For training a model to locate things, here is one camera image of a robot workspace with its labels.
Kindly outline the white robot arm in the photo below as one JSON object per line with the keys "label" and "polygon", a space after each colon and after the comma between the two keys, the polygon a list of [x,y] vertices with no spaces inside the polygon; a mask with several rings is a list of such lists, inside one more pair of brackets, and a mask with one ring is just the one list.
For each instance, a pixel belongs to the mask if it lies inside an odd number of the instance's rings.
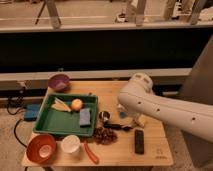
{"label": "white robot arm", "polygon": [[126,109],[169,123],[213,142],[213,105],[157,96],[145,73],[134,74],[120,90],[118,102]]}

